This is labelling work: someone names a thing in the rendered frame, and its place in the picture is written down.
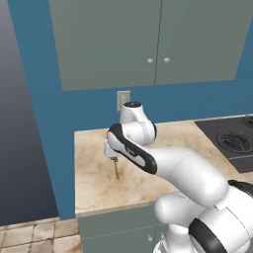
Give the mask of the grey-green drawer front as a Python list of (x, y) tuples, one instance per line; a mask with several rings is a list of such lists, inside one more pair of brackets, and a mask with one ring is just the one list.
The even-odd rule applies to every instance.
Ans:
[(160, 224), (153, 206), (112, 211), (77, 218), (82, 238), (114, 234)]

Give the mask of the white wall socket plate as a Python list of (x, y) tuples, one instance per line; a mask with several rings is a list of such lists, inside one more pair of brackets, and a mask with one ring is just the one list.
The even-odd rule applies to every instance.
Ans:
[(117, 111), (122, 109), (124, 103), (130, 101), (130, 91), (118, 91), (117, 92)]

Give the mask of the grey-green wall cupboard door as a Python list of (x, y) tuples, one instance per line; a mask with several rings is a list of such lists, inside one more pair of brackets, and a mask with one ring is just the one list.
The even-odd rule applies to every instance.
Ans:
[(253, 0), (162, 0), (156, 82), (234, 79), (252, 17)]
[(48, 2), (64, 91), (154, 83), (161, 0)]

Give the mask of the grey-green base cupboard door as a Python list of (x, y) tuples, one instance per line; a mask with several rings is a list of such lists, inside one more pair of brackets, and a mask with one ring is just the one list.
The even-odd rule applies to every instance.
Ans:
[(83, 253), (152, 253), (155, 231), (156, 226), (147, 226), (83, 239)]

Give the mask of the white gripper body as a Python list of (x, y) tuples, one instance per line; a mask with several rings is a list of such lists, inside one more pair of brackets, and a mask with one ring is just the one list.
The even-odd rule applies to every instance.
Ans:
[(107, 158), (119, 158), (121, 156), (119, 153), (115, 152), (115, 150), (111, 148), (107, 140), (104, 141), (104, 155)]

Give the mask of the black hob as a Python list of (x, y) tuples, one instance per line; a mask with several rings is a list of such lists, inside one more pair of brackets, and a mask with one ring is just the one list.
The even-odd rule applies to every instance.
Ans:
[(238, 173), (253, 172), (253, 116), (199, 121), (196, 125)]

